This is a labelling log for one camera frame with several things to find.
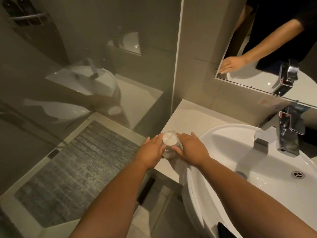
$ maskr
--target reflected hand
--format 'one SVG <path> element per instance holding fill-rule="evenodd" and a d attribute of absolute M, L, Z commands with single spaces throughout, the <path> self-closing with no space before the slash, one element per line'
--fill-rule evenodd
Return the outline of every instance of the reflected hand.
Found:
<path fill-rule="evenodd" d="M 192 135 L 176 133 L 178 139 L 183 145 L 182 151 L 180 148 L 173 146 L 172 149 L 189 164 L 201 167 L 206 159 L 210 159 L 207 148 L 199 138 L 192 132 Z"/>
<path fill-rule="evenodd" d="M 237 71 L 245 65 L 247 65 L 247 61 L 243 56 L 227 57 L 222 61 L 219 72 L 224 74 L 228 72 Z"/>
<path fill-rule="evenodd" d="M 160 161 L 166 145 L 162 144 L 163 133 L 153 139 L 148 137 L 134 156 L 134 162 L 143 165 L 147 170 L 154 168 Z"/>

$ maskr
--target bath mat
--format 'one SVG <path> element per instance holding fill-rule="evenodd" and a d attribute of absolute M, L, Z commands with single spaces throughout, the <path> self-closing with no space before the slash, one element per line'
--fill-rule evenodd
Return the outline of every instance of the bath mat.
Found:
<path fill-rule="evenodd" d="M 79 219 L 138 147 L 93 121 L 15 197 L 44 228 Z"/>

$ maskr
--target black sleeve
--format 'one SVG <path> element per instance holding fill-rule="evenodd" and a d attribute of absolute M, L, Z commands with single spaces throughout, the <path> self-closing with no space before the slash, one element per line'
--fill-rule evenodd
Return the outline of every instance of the black sleeve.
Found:
<path fill-rule="evenodd" d="M 257 9 L 257 6 L 259 5 L 259 0 L 247 0 L 246 5 L 253 8 L 252 13 L 254 13 Z"/>
<path fill-rule="evenodd" d="M 295 16 L 305 29 L 317 27 L 317 0 L 307 3 Z"/>

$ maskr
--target vanity top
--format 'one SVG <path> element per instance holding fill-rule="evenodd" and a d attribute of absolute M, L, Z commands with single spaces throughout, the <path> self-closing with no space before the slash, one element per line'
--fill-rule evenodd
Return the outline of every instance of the vanity top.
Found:
<path fill-rule="evenodd" d="M 164 133 L 175 130 L 178 133 L 187 134 L 194 132 L 197 136 L 200 136 L 208 129 L 228 123 L 245 124 L 239 120 L 215 112 L 211 109 L 204 108 L 186 100 L 182 100 L 173 115 L 168 120 L 162 132 Z M 177 160 L 174 165 L 175 168 L 173 169 L 168 160 L 161 159 L 160 162 L 155 166 L 155 170 L 176 181 L 177 183 L 182 184 L 182 177 L 180 177 L 180 174 L 182 174 L 186 165 L 182 160 Z"/>

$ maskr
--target mirror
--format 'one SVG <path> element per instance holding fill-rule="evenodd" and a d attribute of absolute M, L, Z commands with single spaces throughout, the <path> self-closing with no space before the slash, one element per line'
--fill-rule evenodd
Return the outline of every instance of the mirror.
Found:
<path fill-rule="evenodd" d="M 317 107 L 317 0 L 247 0 L 216 78 Z"/>

